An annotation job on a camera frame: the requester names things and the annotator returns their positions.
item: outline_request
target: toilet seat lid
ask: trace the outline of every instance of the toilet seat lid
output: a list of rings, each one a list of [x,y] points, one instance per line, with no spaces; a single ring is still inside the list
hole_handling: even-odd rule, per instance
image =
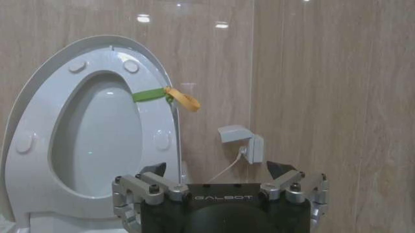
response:
[[[4,141],[3,141],[3,151],[1,151],[1,167],[0,167],[0,175],[1,175],[1,189],[0,189],[0,205],[1,209],[4,210],[4,216],[7,219],[13,220],[13,215],[11,211],[11,205],[8,196],[5,193],[5,179],[4,179],[4,170],[5,170],[5,158],[9,151],[9,146],[12,143],[15,131],[20,122],[20,119],[23,117],[25,108],[32,100],[33,95],[36,94],[36,91],[41,87],[43,83],[48,79],[48,77],[52,75],[52,73],[56,71],[52,67],[60,67],[63,64],[68,62],[68,60],[73,57],[76,57],[79,54],[84,53],[89,48],[93,47],[103,47],[107,45],[121,45],[123,47],[132,49],[137,51],[152,63],[152,65],[156,67],[156,70],[159,71],[163,82],[165,85],[171,85],[168,75],[164,71],[163,66],[160,65],[159,61],[156,60],[155,56],[151,54],[151,52],[135,41],[129,40],[128,38],[119,37],[119,36],[95,36],[89,37],[87,39],[83,39],[81,41],[75,42],[68,47],[65,47],[61,51],[59,51],[43,64],[43,66],[39,68],[39,70],[35,72],[33,76],[28,80],[19,97],[16,99],[12,112],[8,118],[7,122],[7,128],[5,128],[5,135],[4,135]],[[175,125],[177,127],[177,112],[176,108],[172,107],[172,117],[175,121]],[[180,152],[179,148],[179,129],[175,131],[175,136],[177,139],[177,152]]]

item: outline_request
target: bolt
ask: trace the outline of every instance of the bolt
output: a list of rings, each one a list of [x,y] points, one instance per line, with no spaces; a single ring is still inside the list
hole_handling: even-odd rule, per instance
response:
[[[115,183],[119,183],[120,179],[121,179],[121,176],[117,176],[117,177],[115,178]]]
[[[291,191],[299,192],[300,191],[300,184],[292,183],[289,186]]]
[[[148,188],[149,194],[156,194],[160,191],[160,187],[156,184],[152,184]]]

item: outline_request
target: white toilet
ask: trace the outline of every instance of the white toilet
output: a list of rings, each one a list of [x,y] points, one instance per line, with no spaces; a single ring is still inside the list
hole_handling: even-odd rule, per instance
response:
[[[75,42],[37,69],[13,105],[1,154],[1,209],[16,232],[125,232],[113,178],[165,162],[164,176],[180,182],[176,107],[165,98],[132,101],[132,93],[168,85],[151,52],[119,36]]]

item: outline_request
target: wall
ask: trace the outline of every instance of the wall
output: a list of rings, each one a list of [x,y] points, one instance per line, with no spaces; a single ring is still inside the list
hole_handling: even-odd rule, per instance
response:
[[[414,1],[257,0],[255,9],[253,0],[180,4],[0,1],[0,132],[43,61],[83,37],[123,35],[149,48],[173,85],[203,104],[196,114],[181,111],[183,154],[196,182],[235,158],[217,127],[251,125],[265,138],[268,160],[328,174],[320,232],[411,232]],[[137,14],[151,23],[137,23]],[[227,30],[215,28],[217,21],[229,23]],[[265,167],[240,162],[217,181],[269,178]]]
[[[173,85],[201,102],[199,113],[180,112],[183,158],[196,182],[213,176],[235,156],[225,155],[217,128],[249,125],[253,1],[179,2],[0,1],[0,132],[19,91],[47,58],[77,39],[121,35],[148,47]],[[137,14],[148,14],[151,22],[139,23]],[[217,29],[217,21],[229,27]],[[241,165],[223,181],[245,180],[244,171]]]
[[[414,22],[412,0],[255,2],[251,126],[268,160],[328,175],[320,232],[415,229]]]

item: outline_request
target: yellow ribbon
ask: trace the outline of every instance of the yellow ribbon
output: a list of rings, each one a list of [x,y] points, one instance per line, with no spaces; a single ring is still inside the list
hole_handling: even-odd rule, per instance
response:
[[[175,98],[183,107],[187,108],[187,110],[191,112],[196,112],[199,110],[200,103],[192,96],[183,94],[177,89],[171,88],[169,86],[164,88],[164,91]]]

